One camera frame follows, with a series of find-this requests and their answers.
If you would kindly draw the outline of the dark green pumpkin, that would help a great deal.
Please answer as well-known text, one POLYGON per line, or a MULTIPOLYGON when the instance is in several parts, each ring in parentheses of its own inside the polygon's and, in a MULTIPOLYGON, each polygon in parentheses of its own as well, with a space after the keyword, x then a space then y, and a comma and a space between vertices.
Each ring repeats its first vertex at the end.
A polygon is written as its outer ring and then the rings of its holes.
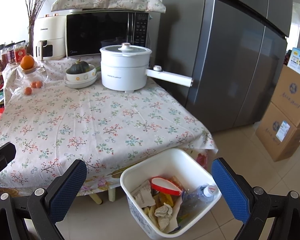
POLYGON ((76 63, 66 70, 66 74, 83 74, 89 71, 90 67, 87 62, 77 60, 76 63))

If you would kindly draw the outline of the glass jar with cork lid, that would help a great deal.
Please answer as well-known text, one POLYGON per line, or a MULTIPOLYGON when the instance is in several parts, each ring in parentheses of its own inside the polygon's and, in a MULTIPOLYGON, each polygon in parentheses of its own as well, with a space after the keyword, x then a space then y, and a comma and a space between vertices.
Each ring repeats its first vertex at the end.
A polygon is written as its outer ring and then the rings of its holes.
POLYGON ((22 89, 24 95, 31 95, 35 89, 42 88, 48 78, 48 74, 44 67, 34 66, 30 69, 18 67, 20 78, 17 84, 22 89))

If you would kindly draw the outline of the orange fruit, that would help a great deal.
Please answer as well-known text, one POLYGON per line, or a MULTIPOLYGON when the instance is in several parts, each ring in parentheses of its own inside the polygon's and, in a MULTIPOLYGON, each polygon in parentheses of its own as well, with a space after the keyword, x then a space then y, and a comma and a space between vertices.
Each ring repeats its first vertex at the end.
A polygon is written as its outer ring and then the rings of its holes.
POLYGON ((28 70, 34 67, 35 61, 31 55, 25 55, 20 62, 20 66, 23 70, 28 70))

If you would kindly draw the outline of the lower cardboard box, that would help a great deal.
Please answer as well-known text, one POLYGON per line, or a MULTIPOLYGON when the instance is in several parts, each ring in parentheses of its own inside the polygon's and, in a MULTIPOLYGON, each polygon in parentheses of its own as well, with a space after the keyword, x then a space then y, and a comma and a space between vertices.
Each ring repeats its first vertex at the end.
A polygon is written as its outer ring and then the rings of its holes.
POLYGON ((300 128, 272 102, 260 121, 256 136, 274 162, 290 158, 300 146, 300 128))

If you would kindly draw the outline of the beige snack packet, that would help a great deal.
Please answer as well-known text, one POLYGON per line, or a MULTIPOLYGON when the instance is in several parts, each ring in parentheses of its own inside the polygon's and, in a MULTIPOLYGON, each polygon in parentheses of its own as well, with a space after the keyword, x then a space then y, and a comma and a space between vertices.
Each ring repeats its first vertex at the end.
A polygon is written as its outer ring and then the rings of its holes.
POLYGON ((152 189, 149 180, 144 181, 137 189, 132 192, 132 196, 140 208, 151 207, 155 205, 152 196, 152 189))

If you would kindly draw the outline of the white ceramic bowl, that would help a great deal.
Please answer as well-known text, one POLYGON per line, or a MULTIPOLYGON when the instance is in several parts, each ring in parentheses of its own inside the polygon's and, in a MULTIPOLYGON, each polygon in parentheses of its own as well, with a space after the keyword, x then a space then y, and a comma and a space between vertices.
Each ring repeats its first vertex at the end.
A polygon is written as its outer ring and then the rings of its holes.
POLYGON ((100 72, 96 67, 89 64, 89 71, 81 74, 66 74, 64 77, 65 85, 72 89, 81 89, 94 84, 100 77, 100 72))

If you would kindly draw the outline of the red spice jars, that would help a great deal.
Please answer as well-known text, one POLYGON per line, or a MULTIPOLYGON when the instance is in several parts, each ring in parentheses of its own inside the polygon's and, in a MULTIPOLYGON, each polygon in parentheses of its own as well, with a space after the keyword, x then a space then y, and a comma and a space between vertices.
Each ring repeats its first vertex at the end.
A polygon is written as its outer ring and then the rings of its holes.
POLYGON ((7 64, 18 64, 26 55, 25 40, 12 42, 10 44, 0 45, 0 72, 2 72, 7 64))

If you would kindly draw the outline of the clear plastic water bottle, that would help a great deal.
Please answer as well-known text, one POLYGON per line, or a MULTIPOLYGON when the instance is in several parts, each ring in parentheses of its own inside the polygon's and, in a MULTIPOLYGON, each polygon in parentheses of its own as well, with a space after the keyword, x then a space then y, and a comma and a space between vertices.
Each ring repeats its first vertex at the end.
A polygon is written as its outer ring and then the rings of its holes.
POLYGON ((218 188, 215 185, 202 185, 190 193, 186 193, 180 206, 177 218, 183 220, 194 212, 201 210, 211 203, 218 188))

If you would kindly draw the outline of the dried branches in vase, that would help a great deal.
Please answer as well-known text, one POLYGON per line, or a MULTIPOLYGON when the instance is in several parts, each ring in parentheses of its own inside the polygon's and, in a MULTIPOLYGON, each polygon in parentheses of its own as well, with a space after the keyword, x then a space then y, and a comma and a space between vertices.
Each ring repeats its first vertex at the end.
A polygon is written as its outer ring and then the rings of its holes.
POLYGON ((33 56, 34 24, 46 0, 25 0, 28 17, 27 54, 33 56))

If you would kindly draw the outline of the red round lid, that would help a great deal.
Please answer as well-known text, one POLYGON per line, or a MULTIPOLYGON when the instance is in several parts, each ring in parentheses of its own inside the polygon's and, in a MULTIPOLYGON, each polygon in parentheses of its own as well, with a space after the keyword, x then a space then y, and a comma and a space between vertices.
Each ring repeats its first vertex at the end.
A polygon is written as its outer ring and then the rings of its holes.
POLYGON ((170 180, 162 177, 153 177, 149 180, 151 188, 162 192, 164 194, 170 194, 173 196, 180 196, 182 194, 182 189, 170 180))

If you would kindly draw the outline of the floral tablecloth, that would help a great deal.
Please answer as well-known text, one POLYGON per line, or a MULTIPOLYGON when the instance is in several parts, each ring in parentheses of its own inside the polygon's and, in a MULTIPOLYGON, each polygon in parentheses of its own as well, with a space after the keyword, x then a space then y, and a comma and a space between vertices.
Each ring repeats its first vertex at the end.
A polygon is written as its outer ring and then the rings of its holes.
POLYGON ((166 149, 185 150, 202 167, 217 153, 209 130, 154 80, 132 93, 65 85, 72 60, 44 61, 48 80, 25 95, 20 67, 3 72, 5 109, 0 147, 11 142, 15 158, 0 171, 0 189, 26 196, 62 175, 74 160, 85 162, 80 195, 120 184, 121 173, 166 149))

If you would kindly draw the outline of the upper cardboard box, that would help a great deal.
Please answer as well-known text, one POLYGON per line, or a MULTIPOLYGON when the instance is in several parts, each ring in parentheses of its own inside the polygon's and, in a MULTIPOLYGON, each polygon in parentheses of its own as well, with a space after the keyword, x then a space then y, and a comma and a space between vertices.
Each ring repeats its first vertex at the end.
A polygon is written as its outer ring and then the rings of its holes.
POLYGON ((300 74, 284 65, 271 102, 300 128, 300 74))

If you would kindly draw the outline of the white paper sheet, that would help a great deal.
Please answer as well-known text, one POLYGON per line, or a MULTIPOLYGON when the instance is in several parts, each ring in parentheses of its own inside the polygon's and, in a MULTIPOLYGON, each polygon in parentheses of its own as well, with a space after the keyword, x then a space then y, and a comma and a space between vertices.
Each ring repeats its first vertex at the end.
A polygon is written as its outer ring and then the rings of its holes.
POLYGON ((182 196, 177 198, 172 210, 172 218, 166 229, 163 231, 164 233, 171 233, 174 230, 177 230, 179 228, 179 224, 189 216, 189 212, 187 212, 185 207, 183 207, 182 196))

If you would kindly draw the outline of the white trash bin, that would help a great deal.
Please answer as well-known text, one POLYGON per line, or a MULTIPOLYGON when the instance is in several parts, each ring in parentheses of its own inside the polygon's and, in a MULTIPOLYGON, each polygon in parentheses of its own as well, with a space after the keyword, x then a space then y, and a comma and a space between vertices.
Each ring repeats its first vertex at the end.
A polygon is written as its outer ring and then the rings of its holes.
POLYGON ((212 202, 202 206, 201 209, 197 209, 193 214, 185 218, 181 222, 181 227, 175 230, 167 227, 162 232, 143 212, 132 195, 133 191, 141 186, 142 183, 154 177, 175 178, 183 189, 190 191, 194 191, 203 185, 216 185, 213 177, 207 170, 201 167, 185 151, 178 148, 165 150, 126 169, 121 174, 120 185, 127 196, 131 215, 150 239, 173 239, 185 235, 202 218, 207 216, 222 196, 221 192, 217 191, 212 202))

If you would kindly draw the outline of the yellow snack wrapper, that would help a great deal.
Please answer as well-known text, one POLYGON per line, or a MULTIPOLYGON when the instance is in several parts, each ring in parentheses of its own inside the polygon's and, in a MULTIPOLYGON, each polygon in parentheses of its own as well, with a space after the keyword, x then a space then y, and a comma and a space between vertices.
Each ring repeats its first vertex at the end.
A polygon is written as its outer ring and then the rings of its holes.
POLYGON ((164 206, 164 204, 167 204, 170 207, 174 207, 177 200, 179 199, 179 196, 159 192, 158 194, 153 196, 153 199, 155 200, 156 208, 164 206))

